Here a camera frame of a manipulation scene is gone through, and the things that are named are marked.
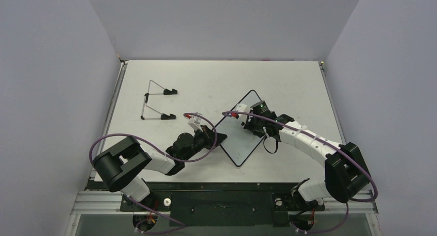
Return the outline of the black framed small whiteboard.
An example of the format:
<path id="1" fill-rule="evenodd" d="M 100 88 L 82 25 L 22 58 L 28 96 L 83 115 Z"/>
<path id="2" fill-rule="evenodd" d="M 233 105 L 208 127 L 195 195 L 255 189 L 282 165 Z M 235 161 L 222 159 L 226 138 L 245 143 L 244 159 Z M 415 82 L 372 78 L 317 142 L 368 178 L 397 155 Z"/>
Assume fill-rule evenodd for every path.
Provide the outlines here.
<path id="1" fill-rule="evenodd" d="M 244 164 L 265 138 L 264 130 L 261 130 L 261 134 L 257 136 L 250 130 L 245 129 L 242 123 L 245 123 L 246 120 L 247 115 L 240 115 L 237 119 L 225 116 L 215 126 L 218 133 L 227 136 L 220 143 L 220 147 L 237 167 Z"/>

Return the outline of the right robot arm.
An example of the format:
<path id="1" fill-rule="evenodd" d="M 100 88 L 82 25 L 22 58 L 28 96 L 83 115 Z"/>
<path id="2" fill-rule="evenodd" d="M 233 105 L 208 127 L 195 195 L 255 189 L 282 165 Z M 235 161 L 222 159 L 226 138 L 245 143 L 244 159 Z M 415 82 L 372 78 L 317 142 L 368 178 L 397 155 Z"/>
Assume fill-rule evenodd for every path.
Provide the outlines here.
<path id="1" fill-rule="evenodd" d="M 370 174 L 358 146 L 323 138 L 287 114 L 277 115 L 265 101 L 252 106 L 240 103 L 236 116 L 242 127 L 261 138 L 295 147 L 324 168 L 319 180 L 305 179 L 291 191 L 291 203 L 298 209 L 313 201 L 331 197 L 341 203 L 357 201 L 355 195 L 370 184 Z"/>

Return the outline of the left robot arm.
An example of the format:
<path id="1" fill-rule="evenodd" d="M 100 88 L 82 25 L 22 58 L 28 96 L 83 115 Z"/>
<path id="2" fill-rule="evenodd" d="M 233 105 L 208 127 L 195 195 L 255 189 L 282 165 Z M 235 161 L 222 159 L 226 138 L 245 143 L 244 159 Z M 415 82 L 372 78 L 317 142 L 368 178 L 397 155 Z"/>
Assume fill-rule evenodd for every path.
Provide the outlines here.
<path id="1" fill-rule="evenodd" d="M 124 134 L 123 139 L 91 159 L 91 165 L 110 192 L 122 192 L 133 198 L 140 210 L 148 210 L 154 203 L 146 182 L 138 174 L 150 170 L 172 176 L 203 149 L 212 150 L 227 139 L 224 133 L 215 133 L 206 125 L 194 134 L 182 133 L 163 154 L 147 153 L 138 138 Z"/>

